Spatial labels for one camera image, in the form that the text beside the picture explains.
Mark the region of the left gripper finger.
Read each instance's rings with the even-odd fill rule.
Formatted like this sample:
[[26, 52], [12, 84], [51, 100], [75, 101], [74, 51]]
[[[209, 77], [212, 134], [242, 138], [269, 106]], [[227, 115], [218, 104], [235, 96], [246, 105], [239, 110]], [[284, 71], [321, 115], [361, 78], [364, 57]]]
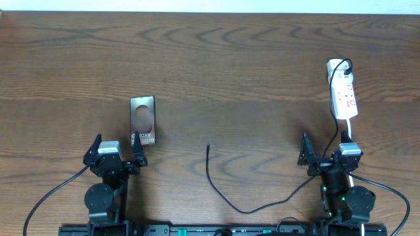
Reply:
[[86, 156], [95, 155], [99, 149], [99, 145], [102, 142], [102, 135], [97, 134], [96, 138], [94, 139], [93, 144], [90, 146], [90, 148], [86, 152]]
[[140, 143], [140, 134], [138, 131], [135, 132], [134, 138], [133, 138], [133, 155], [138, 161], [139, 160], [143, 161], [145, 158], [144, 150]]

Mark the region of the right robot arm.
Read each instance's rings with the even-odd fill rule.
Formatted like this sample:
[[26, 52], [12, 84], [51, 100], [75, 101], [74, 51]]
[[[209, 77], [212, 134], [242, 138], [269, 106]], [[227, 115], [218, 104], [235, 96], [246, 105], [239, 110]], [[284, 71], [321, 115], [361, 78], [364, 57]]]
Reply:
[[313, 235], [363, 235], [362, 225], [370, 220], [376, 196], [362, 186], [352, 186], [349, 172], [358, 168], [363, 155], [346, 132], [341, 134], [339, 149], [331, 157], [317, 157], [309, 137], [303, 134], [297, 164], [307, 166], [310, 177], [320, 177], [322, 206], [329, 218], [313, 224]]

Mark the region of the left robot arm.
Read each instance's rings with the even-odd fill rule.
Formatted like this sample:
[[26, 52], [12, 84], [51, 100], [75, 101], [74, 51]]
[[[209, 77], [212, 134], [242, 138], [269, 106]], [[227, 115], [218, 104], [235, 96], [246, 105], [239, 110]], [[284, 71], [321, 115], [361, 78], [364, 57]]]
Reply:
[[140, 143], [140, 134], [135, 133], [132, 161], [123, 161], [118, 141], [103, 142], [98, 134], [83, 157], [83, 164], [102, 182], [91, 186], [84, 198], [89, 210], [87, 233], [89, 235], [143, 235], [143, 230], [134, 221], [125, 218], [128, 181], [130, 175], [139, 174], [148, 165]]

